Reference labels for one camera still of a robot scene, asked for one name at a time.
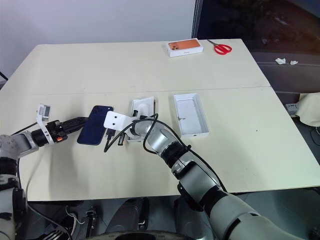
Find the blue smartphone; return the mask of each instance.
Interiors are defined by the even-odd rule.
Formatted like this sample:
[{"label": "blue smartphone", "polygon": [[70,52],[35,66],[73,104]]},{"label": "blue smartphone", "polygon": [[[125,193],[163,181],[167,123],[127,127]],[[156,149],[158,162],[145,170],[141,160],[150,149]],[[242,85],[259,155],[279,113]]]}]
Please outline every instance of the blue smartphone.
[{"label": "blue smartphone", "polygon": [[114,108],[111,106],[94,106],[77,142],[86,145],[99,145],[106,131],[104,122],[107,112],[113,110]]}]

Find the scissors handle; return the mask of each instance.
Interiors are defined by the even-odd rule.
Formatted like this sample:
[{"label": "scissors handle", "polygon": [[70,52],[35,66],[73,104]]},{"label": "scissors handle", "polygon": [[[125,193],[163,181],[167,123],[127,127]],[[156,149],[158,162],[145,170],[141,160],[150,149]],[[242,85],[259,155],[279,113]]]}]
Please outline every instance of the scissors handle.
[{"label": "scissors handle", "polygon": [[232,47],[225,44],[215,44],[213,49],[217,54],[220,55],[226,55],[227,53],[230,53],[232,51]]}]

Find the white plastic tray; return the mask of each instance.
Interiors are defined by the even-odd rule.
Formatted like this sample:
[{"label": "white plastic tray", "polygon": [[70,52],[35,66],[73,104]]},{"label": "white plastic tray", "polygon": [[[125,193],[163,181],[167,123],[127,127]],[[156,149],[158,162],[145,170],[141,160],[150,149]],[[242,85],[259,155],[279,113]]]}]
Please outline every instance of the white plastic tray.
[{"label": "white plastic tray", "polygon": [[[138,114],[137,114],[138,119],[141,115],[149,117],[149,116],[155,114],[154,107],[155,107],[155,98],[153,96],[143,98],[143,99],[134,99],[132,101],[132,113],[131,114],[134,113],[134,110],[137,110],[138,111]],[[128,137],[127,141],[129,143],[133,143],[133,142],[141,143],[144,141],[144,139],[145,139],[144,137],[140,137],[140,136],[137,136],[136,138]]]},{"label": "white plastic tray", "polygon": [[209,134],[204,108],[197,93],[174,95],[174,104],[182,137]]}]

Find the white table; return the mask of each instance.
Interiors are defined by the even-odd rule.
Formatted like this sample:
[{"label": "white table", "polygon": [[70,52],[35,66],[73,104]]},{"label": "white table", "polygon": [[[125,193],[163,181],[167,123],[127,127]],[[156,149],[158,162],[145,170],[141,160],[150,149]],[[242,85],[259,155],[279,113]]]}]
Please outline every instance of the white table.
[{"label": "white table", "polygon": [[[0,132],[34,122],[39,103],[51,105],[51,121],[65,121],[94,105],[129,114],[133,99],[149,96],[159,119],[178,130],[173,95],[198,93],[211,133],[184,141],[229,192],[319,186],[317,161],[242,41],[220,42],[232,53],[217,55],[206,41],[203,53],[176,58],[162,42],[37,46],[0,91]],[[20,160],[30,201],[178,194],[170,169],[140,143],[104,153],[105,139],[80,145],[78,135]]]}]

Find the white bracket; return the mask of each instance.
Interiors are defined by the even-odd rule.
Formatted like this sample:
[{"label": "white bracket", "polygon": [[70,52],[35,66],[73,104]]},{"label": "white bracket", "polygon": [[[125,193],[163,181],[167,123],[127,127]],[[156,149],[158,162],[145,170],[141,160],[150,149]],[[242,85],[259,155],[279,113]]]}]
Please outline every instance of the white bracket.
[{"label": "white bracket", "polygon": [[48,120],[49,120],[49,112],[50,112],[50,106],[44,105],[44,104],[39,104],[38,110],[36,111],[36,122],[38,123],[39,127],[41,128],[49,145],[54,145],[55,142],[53,141],[47,127],[44,124],[44,122],[48,122]]},{"label": "white bracket", "polygon": [[131,124],[133,120],[138,119],[138,117],[133,116],[127,116],[123,115],[121,113],[117,113],[115,111],[108,111],[105,116],[104,124],[103,126],[106,129],[114,129],[117,131],[122,131],[126,126]]}]

